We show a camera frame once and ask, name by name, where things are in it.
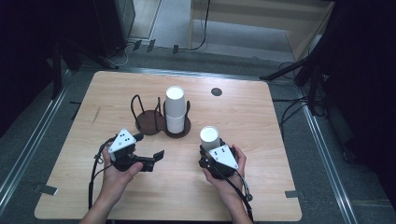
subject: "hand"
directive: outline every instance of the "hand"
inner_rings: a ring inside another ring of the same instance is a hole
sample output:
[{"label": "hand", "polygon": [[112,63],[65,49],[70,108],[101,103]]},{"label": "hand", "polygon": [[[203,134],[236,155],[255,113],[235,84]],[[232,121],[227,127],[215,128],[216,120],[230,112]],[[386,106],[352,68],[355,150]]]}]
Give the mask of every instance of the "hand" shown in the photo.
[{"label": "hand", "polygon": [[[105,147],[102,151],[105,161],[105,168],[111,164],[108,148],[109,147]],[[120,172],[113,166],[105,169],[103,174],[102,189],[98,199],[105,200],[106,203],[112,204],[112,206],[114,206],[114,204],[120,200],[122,193],[125,191],[128,184],[134,179],[134,176],[139,173],[142,168],[143,163],[137,162],[125,172]]]},{"label": "hand", "polygon": [[[236,145],[233,145],[233,148],[235,149],[236,158],[238,160],[237,171],[242,177],[245,177],[245,164],[247,157],[242,152],[241,148],[237,147]],[[229,183],[227,183],[227,181],[214,178],[207,169],[203,169],[203,171],[206,176],[206,180],[218,190],[221,200],[230,212],[233,223],[252,223],[247,212],[245,211],[242,199],[236,193],[235,189]],[[228,179],[237,188],[242,190],[243,184],[239,175],[232,175],[228,177]]]},{"label": "hand", "polygon": [[[102,151],[105,168],[111,164],[108,148],[105,147]],[[137,162],[125,172],[120,172],[113,166],[105,169],[99,196],[80,223],[105,223],[113,206],[120,200],[128,184],[142,168],[143,163]]]}]

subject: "wooden table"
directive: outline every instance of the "wooden table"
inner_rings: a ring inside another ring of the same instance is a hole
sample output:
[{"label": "wooden table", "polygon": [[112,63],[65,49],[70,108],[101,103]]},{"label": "wooden table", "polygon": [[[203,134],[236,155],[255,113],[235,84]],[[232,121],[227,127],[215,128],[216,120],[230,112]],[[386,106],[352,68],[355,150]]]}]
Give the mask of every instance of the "wooden table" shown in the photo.
[{"label": "wooden table", "polygon": [[[59,191],[55,196],[41,196],[35,216],[82,218],[88,211],[88,183],[99,146],[122,128],[138,133],[130,108],[132,97],[139,94],[145,109],[154,109],[157,98],[163,102],[166,89],[173,85],[182,87],[191,102],[191,131],[178,139],[164,132],[146,135],[136,144],[136,155],[152,157],[164,149],[164,158],[152,173],[136,175],[109,218],[230,220],[198,164],[199,132],[213,125],[226,143],[237,144],[247,155],[246,181],[254,197],[250,202],[254,219],[299,220],[302,212],[298,199],[285,195],[295,187],[266,83],[112,72],[94,75],[48,181]],[[213,88],[220,88],[222,95],[212,95]],[[101,183],[99,175],[94,199]]]}]

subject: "white paper cup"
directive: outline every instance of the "white paper cup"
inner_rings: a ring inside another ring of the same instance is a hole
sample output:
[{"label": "white paper cup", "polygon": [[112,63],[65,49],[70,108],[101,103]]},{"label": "white paper cup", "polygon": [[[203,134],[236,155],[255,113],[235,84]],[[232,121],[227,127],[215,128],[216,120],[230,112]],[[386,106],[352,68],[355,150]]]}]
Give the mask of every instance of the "white paper cup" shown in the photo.
[{"label": "white paper cup", "polygon": [[179,118],[171,118],[166,115],[166,128],[169,133],[181,133],[184,130],[185,115]]},{"label": "white paper cup", "polygon": [[206,151],[220,147],[219,131],[215,127],[204,127],[200,132],[200,137],[201,145]]},{"label": "white paper cup", "polygon": [[171,118],[180,118],[186,114],[184,91],[181,87],[172,86],[166,90],[165,111]]}]

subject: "forearm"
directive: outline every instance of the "forearm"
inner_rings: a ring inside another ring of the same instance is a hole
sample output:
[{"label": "forearm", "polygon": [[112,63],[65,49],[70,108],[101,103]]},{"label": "forearm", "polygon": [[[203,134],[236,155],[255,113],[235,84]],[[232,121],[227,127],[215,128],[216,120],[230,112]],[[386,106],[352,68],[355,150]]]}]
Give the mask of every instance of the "forearm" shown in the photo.
[{"label": "forearm", "polygon": [[224,204],[230,213],[233,224],[248,224],[252,223],[250,220],[245,206],[243,205],[241,199],[235,194],[233,197],[226,196],[221,197]]},{"label": "forearm", "polygon": [[110,214],[112,208],[112,204],[104,203],[101,200],[96,200],[90,211],[88,211],[88,213],[79,223],[106,223],[107,217]]}]

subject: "white triangular marker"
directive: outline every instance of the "white triangular marker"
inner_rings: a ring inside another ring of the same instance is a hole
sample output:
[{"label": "white triangular marker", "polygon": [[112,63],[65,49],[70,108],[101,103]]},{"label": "white triangular marker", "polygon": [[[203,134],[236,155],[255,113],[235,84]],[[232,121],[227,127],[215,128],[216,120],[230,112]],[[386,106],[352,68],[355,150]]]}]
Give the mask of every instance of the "white triangular marker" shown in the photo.
[{"label": "white triangular marker", "polygon": [[136,139],[134,139],[134,137],[130,133],[128,133],[126,129],[123,128],[120,131],[119,135],[117,135],[117,138],[114,140],[111,147],[108,149],[108,152],[114,153],[134,143],[136,143]]},{"label": "white triangular marker", "polygon": [[216,147],[210,150],[209,154],[213,157],[213,159],[215,159],[216,162],[234,168],[235,170],[238,169],[238,163],[236,163],[233,153],[227,145]]}]

